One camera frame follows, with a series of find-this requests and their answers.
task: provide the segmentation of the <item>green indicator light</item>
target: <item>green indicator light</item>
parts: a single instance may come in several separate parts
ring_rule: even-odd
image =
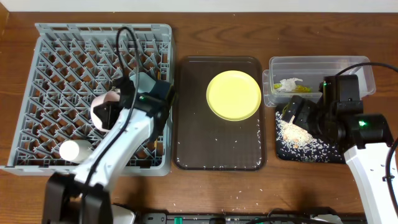
[[[361,127],[363,127],[363,126],[367,125],[367,123],[364,122],[364,121],[359,121],[359,125],[360,125]]]

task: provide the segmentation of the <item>white backdrop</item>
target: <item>white backdrop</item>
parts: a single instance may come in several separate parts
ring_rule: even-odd
[[[8,11],[398,12],[398,0],[0,0]]]

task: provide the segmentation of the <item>gray plastic crate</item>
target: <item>gray plastic crate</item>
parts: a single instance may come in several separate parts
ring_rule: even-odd
[[[92,100],[121,75],[115,50],[117,30],[134,29],[142,72],[173,83],[174,40],[166,24],[36,24],[40,37],[22,101],[7,166],[16,175],[68,172],[77,164],[58,153],[68,139],[87,139],[96,147],[106,133],[90,120]],[[134,66],[134,42],[123,32],[120,51]],[[124,175],[166,175],[171,166],[171,115],[157,146],[144,142],[126,164]]]

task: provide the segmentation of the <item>black speckled tray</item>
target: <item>black speckled tray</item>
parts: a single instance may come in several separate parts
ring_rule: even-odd
[[[279,159],[286,161],[300,161],[300,162],[329,162],[337,164],[345,164],[344,156],[340,155],[336,145],[329,145],[325,147],[314,147],[314,150],[304,151],[302,149],[289,148],[282,143],[281,139],[278,139],[280,128],[278,127],[277,114],[282,114],[282,110],[285,105],[278,105],[275,109],[275,120],[276,120],[276,154]]]

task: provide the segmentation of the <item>black cable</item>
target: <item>black cable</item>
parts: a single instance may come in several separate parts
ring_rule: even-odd
[[[387,186],[388,186],[388,191],[390,192],[390,197],[392,200],[392,205],[394,206],[394,209],[396,211],[396,214],[398,216],[398,203],[397,203],[397,199],[396,199],[396,195],[394,193],[394,189],[392,188],[392,179],[394,178],[394,176],[391,176],[391,159],[392,156],[394,155],[395,150],[397,149],[398,146],[398,138],[396,139],[396,141],[393,143],[393,145],[390,148],[390,151],[388,152],[387,155],[387,161],[386,161],[386,182],[387,182]]]
[[[246,224],[258,224],[263,222],[273,222],[273,221],[280,221],[280,222],[294,222],[294,223],[308,223],[308,224],[332,224],[330,222],[313,220],[310,218],[299,218],[299,217],[267,217],[267,218],[258,218],[255,220],[251,220]]]
[[[137,43],[137,41],[136,41],[136,37],[134,36],[134,34],[133,34],[132,31],[130,30],[130,28],[128,28],[128,27],[122,27],[122,28],[120,28],[120,29],[118,30],[118,33],[116,34],[116,52],[117,52],[118,57],[119,57],[119,63],[120,63],[121,70],[122,70],[122,72],[123,72],[123,76],[125,76],[125,74],[124,74],[124,65],[123,65],[123,61],[121,60],[121,56],[120,56],[120,52],[119,52],[119,36],[120,36],[120,33],[121,33],[123,30],[127,30],[127,31],[130,33],[131,38],[132,38],[132,40],[133,40],[133,42],[134,42],[134,51],[135,51],[136,62],[137,62],[137,65],[136,65],[136,70],[137,70],[137,72],[136,72],[136,90],[135,90],[135,93],[134,93],[134,98],[133,98],[133,101],[132,101],[131,108],[130,108],[130,110],[129,110],[129,113],[128,113],[128,115],[127,115],[126,121],[124,122],[122,128],[121,128],[120,131],[117,133],[117,135],[109,142],[109,144],[105,147],[105,149],[101,152],[101,154],[98,156],[97,160],[95,160],[95,162],[94,162],[93,165],[91,166],[90,171],[89,171],[89,173],[88,173],[88,175],[87,175],[87,179],[86,179],[86,182],[85,182],[85,184],[84,184],[84,186],[83,186],[82,196],[81,196],[81,204],[80,204],[81,207],[80,207],[80,214],[79,214],[79,223],[80,223],[80,224],[83,224],[84,218],[85,218],[85,198],[86,198],[86,196],[87,196],[87,187],[88,187],[88,185],[90,184],[90,180],[91,180],[93,174],[95,173],[95,170],[96,170],[96,168],[98,167],[98,164],[100,163],[102,157],[104,157],[104,155],[105,155],[106,152],[109,150],[109,148],[114,144],[114,142],[115,142],[116,140],[118,140],[118,138],[120,137],[120,135],[122,135],[122,133],[124,132],[124,130],[127,128],[127,125],[129,124],[129,120],[131,119],[132,111],[133,111],[133,109],[134,109],[134,104],[135,104],[136,98],[137,98],[136,96],[137,96],[137,93],[138,93],[138,85],[139,85],[139,61],[138,61],[138,60],[140,60],[140,58],[139,58],[139,52],[138,52],[138,48],[137,48],[138,43]]]
[[[393,71],[398,73],[398,68],[397,67],[394,67],[394,66],[386,64],[386,63],[364,62],[364,63],[358,63],[356,65],[352,65],[352,66],[350,66],[350,67],[348,67],[346,69],[343,69],[342,71],[337,73],[335,76],[337,77],[338,75],[341,75],[341,74],[347,72],[350,69],[353,69],[353,68],[356,68],[356,67],[362,67],[362,66],[366,66],[366,65],[381,66],[381,67],[389,68],[389,69],[391,69],[391,70],[393,70]],[[389,190],[389,193],[390,193],[392,206],[394,207],[394,210],[396,211],[396,214],[398,216],[398,203],[397,203],[396,195],[394,193],[394,189],[392,188],[392,179],[394,177],[391,176],[391,170],[390,170],[390,168],[391,168],[391,159],[392,159],[392,156],[394,155],[394,152],[395,152],[397,146],[398,146],[398,139],[396,139],[396,141],[393,143],[393,145],[390,148],[390,151],[389,151],[389,153],[387,155],[385,180],[387,182],[388,190]]]

